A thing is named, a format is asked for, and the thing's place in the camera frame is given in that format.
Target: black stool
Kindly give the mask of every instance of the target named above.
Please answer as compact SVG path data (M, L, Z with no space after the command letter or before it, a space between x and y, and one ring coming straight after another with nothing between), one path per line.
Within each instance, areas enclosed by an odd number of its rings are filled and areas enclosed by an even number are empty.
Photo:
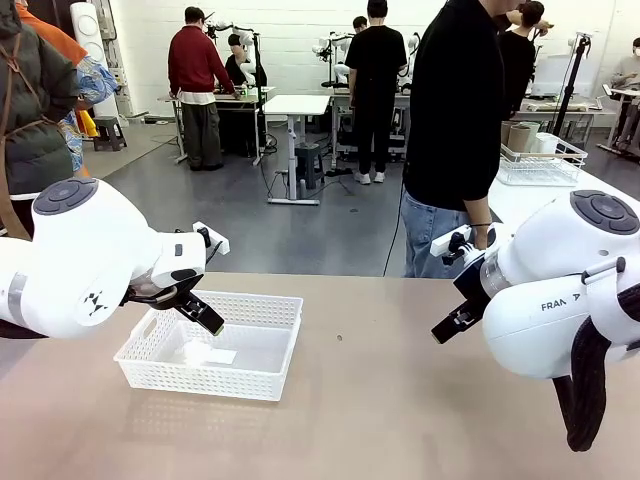
M116 117L96 117L93 119L98 130L98 137L93 139L93 148L98 152L101 148L111 147L114 152L119 152L127 146L127 141L118 125Z
M316 181L320 180L324 184L324 166L322 165L322 149L317 143L301 143L296 147L296 158L298 159L297 175L304 178L307 188L315 190Z

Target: blue jeans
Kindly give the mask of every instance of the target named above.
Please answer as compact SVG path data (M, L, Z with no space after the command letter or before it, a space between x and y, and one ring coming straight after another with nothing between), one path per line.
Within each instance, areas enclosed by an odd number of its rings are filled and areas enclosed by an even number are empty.
M462 260L447 267L442 258L431 256L430 250L432 240L469 225L471 222L467 213L424 205L405 191L402 220L407 231L405 278L454 279L462 273Z

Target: man in red sweater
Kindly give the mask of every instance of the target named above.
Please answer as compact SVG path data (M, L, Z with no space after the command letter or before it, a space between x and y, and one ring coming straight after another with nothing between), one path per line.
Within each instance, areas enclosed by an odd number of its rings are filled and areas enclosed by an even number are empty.
M202 10L187 8L187 25L173 37L169 49L171 95L182 103L185 147L193 171L214 171L223 166L215 79L238 96L215 45L202 31L204 21Z

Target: dish rack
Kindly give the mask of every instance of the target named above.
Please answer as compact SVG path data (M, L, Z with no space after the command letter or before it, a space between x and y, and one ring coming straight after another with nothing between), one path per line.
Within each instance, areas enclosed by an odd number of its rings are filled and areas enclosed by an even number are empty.
M225 320L214 337L175 310L150 310L115 355L132 388L279 401L302 322L301 298L194 291ZM196 342L209 357L194 364Z
M589 154L557 140L556 153L518 153L502 145L498 180L513 186L575 187Z

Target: brown strap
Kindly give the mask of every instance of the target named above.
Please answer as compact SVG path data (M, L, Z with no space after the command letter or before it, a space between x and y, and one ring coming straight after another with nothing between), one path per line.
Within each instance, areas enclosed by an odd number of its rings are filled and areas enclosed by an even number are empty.
M17 62L18 51L20 49L20 34L16 35L16 43L13 46L13 55L9 57L7 51L0 45L0 54L7 61L7 95L4 99L4 108L2 111L2 122L0 123L0 220L4 224L10 237L22 240L31 240L31 237L25 230L16 215L13 205L11 204L11 196L9 193L9 184L7 182L6 169L6 148L7 148L7 126L9 124L9 114L11 113L11 98L13 96L13 74L20 73L20 66Z

